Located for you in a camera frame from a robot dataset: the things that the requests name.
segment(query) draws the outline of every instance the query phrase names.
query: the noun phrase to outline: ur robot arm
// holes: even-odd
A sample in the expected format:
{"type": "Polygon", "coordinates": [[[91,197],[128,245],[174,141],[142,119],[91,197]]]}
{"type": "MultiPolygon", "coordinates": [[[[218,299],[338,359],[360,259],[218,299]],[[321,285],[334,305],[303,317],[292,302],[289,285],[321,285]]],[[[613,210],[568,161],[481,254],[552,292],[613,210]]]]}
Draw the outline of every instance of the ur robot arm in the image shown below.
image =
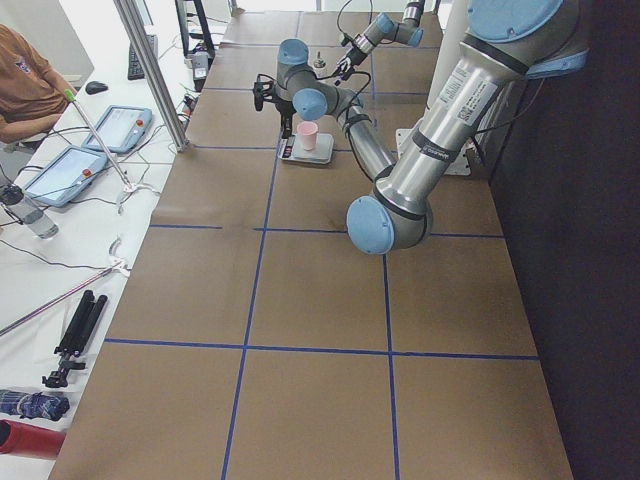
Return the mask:
{"type": "MultiPolygon", "coordinates": [[[[397,162],[355,94],[317,80],[300,40],[281,44],[277,78],[254,87],[256,108],[262,101],[276,103],[283,125],[283,111],[290,115],[289,125],[295,112],[303,120],[335,117],[373,182],[369,195],[347,212],[352,242],[368,254],[409,248],[429,234],[433,215],[427,197],[502,88],[513,80],[562,75],[584,65],[587,6],[580,0],[470,0],[461,58],[397,162]]],[[[367,32],[382,30],[377,23],[365,30],[369,41],[373,35],[367,32]]]]}
{"type": "Polygon", "coordinates": [[[417,47],[423,35],[420,28],[423,12],[424,0],[409,2],[404,9],[402,22],[395,22],[386,13],[381,13],[355,38],[343,33],[340,44],[345,47],[350,43],[351,48],[338,62],[336,73],[347,80],[353,74],[354,67],[360,65],[383,40],[417,47]]]}

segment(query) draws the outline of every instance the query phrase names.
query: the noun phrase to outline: keyboard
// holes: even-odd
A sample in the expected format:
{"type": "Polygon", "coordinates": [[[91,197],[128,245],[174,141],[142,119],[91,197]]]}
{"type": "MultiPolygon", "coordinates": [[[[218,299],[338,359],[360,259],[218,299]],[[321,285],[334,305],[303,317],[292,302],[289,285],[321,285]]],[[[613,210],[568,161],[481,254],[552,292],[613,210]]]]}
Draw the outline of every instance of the keyboard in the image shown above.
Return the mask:
{"type": "MultiPolygon", "coordinates": [[[[149,41],[149,45],[151,45],[151,49],[153,50],[153,53],[157,58],[158,36],[147,35],[147,40],[149,41]]],[[[133,45],[129,45],[129,67],[127,69],[127,78],[129,80],[138,80],[140,78],[144,78],[144,70],[142,70],[142,64],[140,63],[140,59],[133,49],[133,45]]]]}

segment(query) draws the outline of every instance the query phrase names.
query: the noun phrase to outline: computer mouse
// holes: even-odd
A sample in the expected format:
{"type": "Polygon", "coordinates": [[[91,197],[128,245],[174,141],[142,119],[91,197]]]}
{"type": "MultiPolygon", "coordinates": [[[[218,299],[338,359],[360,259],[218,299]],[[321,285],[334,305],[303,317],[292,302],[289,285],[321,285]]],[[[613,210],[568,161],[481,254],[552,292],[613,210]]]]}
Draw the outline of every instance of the computer mouse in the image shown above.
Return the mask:
{"type": "Polygon", "coordinates": [[[102,82],[89,82],[84,87],[85,92],[89,95],[94,95],[96,93],[104,92],[105,90],[109,90],[109,87],[102,82]]]}

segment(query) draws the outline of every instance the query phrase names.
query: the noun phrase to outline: folded umbrella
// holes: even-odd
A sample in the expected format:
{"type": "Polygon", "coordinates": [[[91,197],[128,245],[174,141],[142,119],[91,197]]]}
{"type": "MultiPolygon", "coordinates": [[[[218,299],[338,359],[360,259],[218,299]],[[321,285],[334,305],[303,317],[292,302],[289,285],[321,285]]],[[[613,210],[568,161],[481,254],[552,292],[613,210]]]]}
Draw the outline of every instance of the folded umbrella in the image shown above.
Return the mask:
{"type": "Polygon", "coordinates": [[[52,397],[43,393],[0,390],[0,412],[2,413],[26,418],[46,418],[56,422],[67,410],[69,410],[69,400],[64,396],[52,397]]]}

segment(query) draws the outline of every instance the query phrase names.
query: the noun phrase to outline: tablet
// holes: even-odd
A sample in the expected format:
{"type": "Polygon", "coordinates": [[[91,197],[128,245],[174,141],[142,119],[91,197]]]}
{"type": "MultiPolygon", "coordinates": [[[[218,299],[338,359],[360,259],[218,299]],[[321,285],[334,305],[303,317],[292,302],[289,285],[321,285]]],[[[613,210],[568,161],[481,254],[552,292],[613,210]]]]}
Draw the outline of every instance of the tablet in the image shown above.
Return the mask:
{"type": "Polygon", "coordinates": [[[104,153],[69,146],[23,188],[34,200],[62,207],[87,188],[107,163],[104,153]]]}
{"type": "MultiPolygon", "coordinates": [[[[148,108],[111,105],[98,120],[96,130],[110,151],[129,153],[144,136],[151,118],[148,108]]],[[[85,139],[82,148],[102,151],[93,135],[85,139]]]]}

